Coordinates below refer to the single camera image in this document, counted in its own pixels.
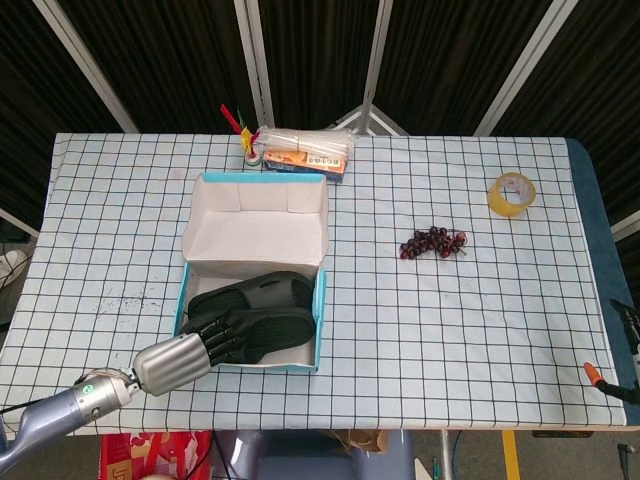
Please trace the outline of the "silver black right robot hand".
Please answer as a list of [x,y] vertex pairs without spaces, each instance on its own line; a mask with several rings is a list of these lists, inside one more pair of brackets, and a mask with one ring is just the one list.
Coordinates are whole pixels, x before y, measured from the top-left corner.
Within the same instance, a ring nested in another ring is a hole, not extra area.
[[640,314],[633,307],[625,305],[618,300],[611,299],[610,304],[620,316],[633,358],[636,376],[640,378]]

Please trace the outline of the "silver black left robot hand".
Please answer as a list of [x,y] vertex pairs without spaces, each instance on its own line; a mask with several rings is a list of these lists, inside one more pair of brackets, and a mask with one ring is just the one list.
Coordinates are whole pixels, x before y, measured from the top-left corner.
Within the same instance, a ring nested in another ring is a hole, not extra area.
[[229,309],[190,318],[177,336],[139,352],[133,371],[140,388],[161,396],[206,375],[238,351]]

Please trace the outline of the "black rubber slipper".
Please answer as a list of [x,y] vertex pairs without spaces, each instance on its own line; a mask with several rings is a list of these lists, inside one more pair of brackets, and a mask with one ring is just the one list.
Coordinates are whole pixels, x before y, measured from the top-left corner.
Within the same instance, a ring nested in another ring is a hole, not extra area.
[[220,310],[196,314],[181,334],[196,333],[210,364],[257,364],[269,353],[303,345],[315,334],[311,312],[301,307]]
[[312,309],[314,284],[293,271],[277,271],[201,293],[189,301],[189,319],[212,311],[275,307]]

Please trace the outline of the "light blue cardboard shoe box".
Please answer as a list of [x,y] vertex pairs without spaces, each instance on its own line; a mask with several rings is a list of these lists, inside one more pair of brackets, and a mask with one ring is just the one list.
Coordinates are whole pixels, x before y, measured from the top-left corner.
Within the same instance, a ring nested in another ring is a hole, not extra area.
[[202,173],[194,184],[181,239],[184,270],[174,328],[180,330],[187,322],[189,302],[198,295],[271,272],[296,272],[311,284],[315,332],[305,344],[269,353],[255,366],[317,371],[328,285],[322,262],[328,243],[323,175]]

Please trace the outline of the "orange black spring clamp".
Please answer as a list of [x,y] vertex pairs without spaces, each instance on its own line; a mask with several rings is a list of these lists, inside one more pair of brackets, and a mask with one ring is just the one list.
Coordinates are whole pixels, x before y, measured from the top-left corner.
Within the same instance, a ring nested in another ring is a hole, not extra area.
[[603,394],[630,404],[640,405],[640,384],[638,382],[635,383],[633,389],[613,385],[608,383],[591,363],[585,362],[583,368],[591,385]]

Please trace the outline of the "dark blue table pad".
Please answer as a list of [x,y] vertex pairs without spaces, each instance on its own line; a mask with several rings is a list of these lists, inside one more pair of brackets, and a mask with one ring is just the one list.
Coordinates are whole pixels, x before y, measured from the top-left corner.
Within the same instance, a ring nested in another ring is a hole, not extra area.
[[611,233],[592,160],[579,141],[568,139],[566,145],[610,346],[612,369],[617,376],[617,381],[623,386],[629,386],[636,380],[632,355],[623,323],[610,301],[615,299],[631,306],[632,296]]

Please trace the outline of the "grey blue plastic chair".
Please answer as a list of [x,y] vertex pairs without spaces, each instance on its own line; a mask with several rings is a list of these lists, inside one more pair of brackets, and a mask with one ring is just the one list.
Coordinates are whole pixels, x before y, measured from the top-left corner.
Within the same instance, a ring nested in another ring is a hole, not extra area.
[[411,435],[389,432],[384,454],[347,452],[324,430],[212,433],[212,480],[416,480]]

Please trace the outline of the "yellow packing tape roll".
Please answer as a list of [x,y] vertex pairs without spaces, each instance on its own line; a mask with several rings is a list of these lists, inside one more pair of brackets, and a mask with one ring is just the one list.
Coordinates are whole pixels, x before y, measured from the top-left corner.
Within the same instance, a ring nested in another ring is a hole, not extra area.
[[489,208],[502,217],[519,216],[535,198],[534,184],[516,172],[507,172],[498,177],[487,193]]

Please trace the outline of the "white black checked tablecloth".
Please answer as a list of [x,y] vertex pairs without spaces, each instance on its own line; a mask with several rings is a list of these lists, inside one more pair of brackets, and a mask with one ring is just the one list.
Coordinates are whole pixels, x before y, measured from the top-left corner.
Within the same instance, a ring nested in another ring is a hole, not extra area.
[[[566,141],[363,137],[328,188],[328,277],[318,370],[221,367],[140,395],[90,424],[125,430],[640,426],[619,383]],[[203,172],[240,172],[227,135],[60,134],[49,201],[0,352],[0,410],[83,373],[127,367],[174,331],[181,236]],[[487,193],[507,172],[534,202],[502,217]],[[401,259],[431,226],[464,231],[466,254]]]

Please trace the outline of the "brown paper bag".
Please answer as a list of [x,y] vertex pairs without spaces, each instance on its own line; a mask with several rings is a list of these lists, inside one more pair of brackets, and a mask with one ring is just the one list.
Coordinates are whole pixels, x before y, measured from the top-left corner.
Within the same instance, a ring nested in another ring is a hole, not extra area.
[[388,451],[389,432],[380,429],[324,430],[323,434],[337,440],[345,451],[361,450],[384,454]]

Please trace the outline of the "dark purple grape bunch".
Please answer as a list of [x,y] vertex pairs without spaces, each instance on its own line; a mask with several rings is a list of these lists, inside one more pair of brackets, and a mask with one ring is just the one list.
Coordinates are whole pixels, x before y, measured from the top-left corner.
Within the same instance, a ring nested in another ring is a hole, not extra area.
[[433,253],[447,259],[457,254],[466,254],[468,235],[464,231],[431,226],[427,230],[415,230],[413,235],[399,246],[401,259],[416,259]]

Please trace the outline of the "metal table leg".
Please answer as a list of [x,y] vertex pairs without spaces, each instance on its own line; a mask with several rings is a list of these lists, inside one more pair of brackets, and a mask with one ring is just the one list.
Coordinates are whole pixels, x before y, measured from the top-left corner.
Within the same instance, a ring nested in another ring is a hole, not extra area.
[[441,445],[441,473],[440,480],[454,480],[454,470],[452,464],[452,452],[450,444],[450,436],[448,430],[440,431],[440,445]]

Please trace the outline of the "orange and blue packet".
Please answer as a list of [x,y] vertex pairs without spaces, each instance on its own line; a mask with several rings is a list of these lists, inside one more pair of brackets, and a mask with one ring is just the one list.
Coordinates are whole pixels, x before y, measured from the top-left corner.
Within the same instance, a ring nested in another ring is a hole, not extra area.
[[348,165],[343,155],[324,155],[301,151],[267,150],[263,162],[270,170],[296,173],[318,173],[329,181],[341,182]]

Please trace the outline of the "bundle of clear plastic tubes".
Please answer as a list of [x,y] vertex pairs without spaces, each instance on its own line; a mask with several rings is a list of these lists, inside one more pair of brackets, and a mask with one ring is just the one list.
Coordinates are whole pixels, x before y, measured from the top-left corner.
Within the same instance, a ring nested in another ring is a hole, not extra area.
[[295,130],[263,126],[253,141],[254,150],[292,151],[322,156],[348,156],[356,142],[356,134],[350,129]]

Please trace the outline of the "black folding screen white frame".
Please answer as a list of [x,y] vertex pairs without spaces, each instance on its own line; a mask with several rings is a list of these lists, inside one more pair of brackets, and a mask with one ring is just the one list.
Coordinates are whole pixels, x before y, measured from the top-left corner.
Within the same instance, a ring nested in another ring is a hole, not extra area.
[[[472,134],[552,0],[393,0],[373,102],[414,135]],[[257,121],[234,0],[58,0],[136,128]],[[363,102],[380,0],[258,0],[275,122]],[[0,0],[0,209],[42,223],[54,139],[120,129],[33,0]],[[494,127],[589,151],[608,218],[640,210],[640,0],[578,0]]]

